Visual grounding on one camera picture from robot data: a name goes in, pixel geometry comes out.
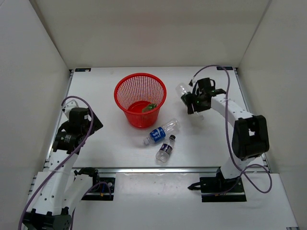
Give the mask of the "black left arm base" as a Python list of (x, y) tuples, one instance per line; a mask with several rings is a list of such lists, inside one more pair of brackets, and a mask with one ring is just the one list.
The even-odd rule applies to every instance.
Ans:
[(99, 185), (83, 196), (82, 201), (113, 201), (115, 193), (115, 174), (99, 174)]

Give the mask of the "green plastic soda bottle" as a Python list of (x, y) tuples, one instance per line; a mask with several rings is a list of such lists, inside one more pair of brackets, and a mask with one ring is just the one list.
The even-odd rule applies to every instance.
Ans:
[(156, 103), (150, 103), (142, 109), (142, 113), (149, 112), (157, 107)]

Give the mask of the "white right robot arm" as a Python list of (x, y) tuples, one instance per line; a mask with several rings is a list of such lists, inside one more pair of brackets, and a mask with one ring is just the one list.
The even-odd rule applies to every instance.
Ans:
[(220, 168), (221, 176), (215, 185), (220, 191), (227, 191), (243, 169), (250, 162), (269, 150), (269, 137), (266, 118), (247, 112), (226, 97), (226, 91), (215, 88), (210, 78), (198, 80), (192, 91), (185, 84), (177, 87), (177, 93), (185, 104), (188, 114), (213, 109), (225, 118), (225, 127), (233, 127), (230, 145), (230, 158)]

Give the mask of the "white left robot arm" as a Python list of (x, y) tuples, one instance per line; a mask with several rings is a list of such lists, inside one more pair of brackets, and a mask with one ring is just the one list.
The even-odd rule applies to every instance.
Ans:
[(49, 171), (27, 202), (18, 229), (68, 230), (77, 204), (89, 192), (100, 188), (98, 170), (92, 167), (73, 171), (87, 138), (103, 127), (90, 107), (73, 107), (56, 134)]

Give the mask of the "small clear bottle purple label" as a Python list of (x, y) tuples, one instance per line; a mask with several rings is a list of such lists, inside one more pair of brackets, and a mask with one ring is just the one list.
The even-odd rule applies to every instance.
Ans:
[(169, 160), (170, 155), (175, 145), (175, 140), (176, 140), (176, 136), (170, 135), (168, 140), (163, 142), (162, 146), (160, 147), (159, 151), (157, 152), (155, 156), (158, 162), (166, 163)]

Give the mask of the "clear bottle dark green label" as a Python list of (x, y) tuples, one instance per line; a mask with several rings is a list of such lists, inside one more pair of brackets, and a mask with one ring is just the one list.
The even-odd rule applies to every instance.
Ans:
[[(177, 95), (179, 96), (179, 98), (181, 99), (181, 101), (184, 103), (184, 105), (186, 106), (186, 101), (185, 101), (185, 96), (187, 93), (191, 93), (191, 91), (188, 89), (187, 85), (184, 83), (180, 83), (177, 87), (176, 87), (176, 92)], [(196, 115), (196, 117), (198, 118), (198, 120), (203, 121), (204, 117), (203, 115), (200, 115), (198, 112), (195, 112), (193, 115)]]

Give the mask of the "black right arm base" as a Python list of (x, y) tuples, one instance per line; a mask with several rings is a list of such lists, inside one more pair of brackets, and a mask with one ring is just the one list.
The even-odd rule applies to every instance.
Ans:
[(201, 192), (203, 203), (246, 202), (242, 179), (238, 176), (225, 179), (220, 168), (215, 177), (200, 177), (200, 180), (188, 187), (191, 191)]

